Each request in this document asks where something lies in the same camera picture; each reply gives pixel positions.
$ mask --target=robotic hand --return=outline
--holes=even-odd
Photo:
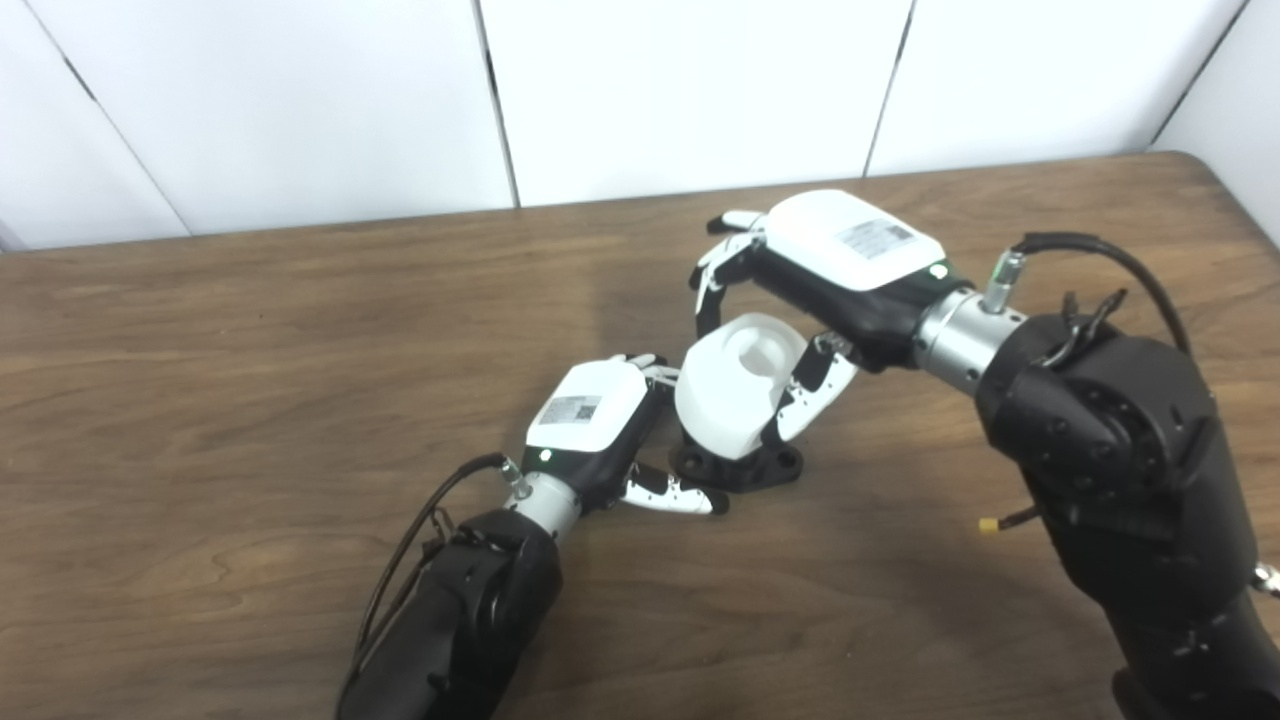
[[[445,480],[370,600],[338,698],[339,720],[489,717],[559,593],[557,543],[580,516],[618,500],[676,512],[727,511],[723,493],[686,487],[635,461],[677,374],[654,355],[576,365],[529,427],[524,471],[494,454]],[[439,501],[484,468],[502,473],[511,496],[454,530]],[[438,537],[374,626],[396,566],[428,520]]]
[[[749,452],[769,446],[771,428],[786,427],[778,387],[818,387],[820,354],[810,352],[808,366],[795,361],[792,338],[774,342],[791,355],[774,352],[778,372],[763,373],[777,380],[794,364],[790,382],[740,388],[767,406],[751,423],[726,428],[716,411],[721,401],[698,402],[699,377],[712,374],[698,372],[699,352],[726,346],[723,337],[741,331],[735,323],[765,328],[759,318],[719,328],[726,287],[754,281],[831,328],[828,370],[838,356],[873,373],[922,369],[974,398],[988,442],[1018,464],[1034,500],[1033,509],[987,529],[1043,519],[1068,575],[1106,611],[1125,656],[1128,667],[1112,684],[1125,717],[1280,717],[1280,653],[1247,592],[1280,594],[1280,580],[1257,562],[1213,395],[1176,310],[1137,259],[1092,236],[1033,233],[1005,252],[979,295],[933,238],[831,190],[791,197],[767,215],[730,211],[708,231],[735,234],[703,256],[690,279],[701,340],[677,384],[689,441],[677,460],[692,454],[696,461],[677,461],[677,471],[717,466],[727,486],[741,486],[732,464],[751,460]],[[1011,310],[1007,299],[1028,256],[1055,250],[1125,266],[1160,306],[1176,347],[1125,336],[1107,322],[1124,291],[1088,316],[1073,293],[1061,314]],[[774,324],[765,332],[786,336]],[[755,345],[742,340],[748,351],[736,359],[721,352],[719,365],[750,370]]]

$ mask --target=barcode label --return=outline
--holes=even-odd
[[[553,397],[543,411],[539,425],[586,425],[595,416],[595,409],[600,406],[599,395],[572,395],[566,397]]]
[[[915,242],[911,231],[886,219],[867,220],[836,236],[845,247],[874,260],[890,250],[906,247]]]

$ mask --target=wooden table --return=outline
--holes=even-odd
[[[1265,556],[1280,557],[1280,259],[1183,155],[827,183],[982,279],[1028,229],[1123,243],[1183,307]],[[703,223],[803,187],[302,228],[0,258],[0,716],[328,717],[392,543],[463,460],[516,454],[566,369],[680,359]],[[1037,258],[1015,299],[1133,282]],[[726,318],[808,319],[759,290]],[[1117,322],[1162,333],[1135,292]],[[663,461],[663,428],[643,457]],[[718,519],[618,507],[506,719],[1119,717],[1097,607],[965,397],[859,377],[796,484]],[[454,518],[504,497],[463,484]],[[1261,603],[1280,630],[1280,603]]]

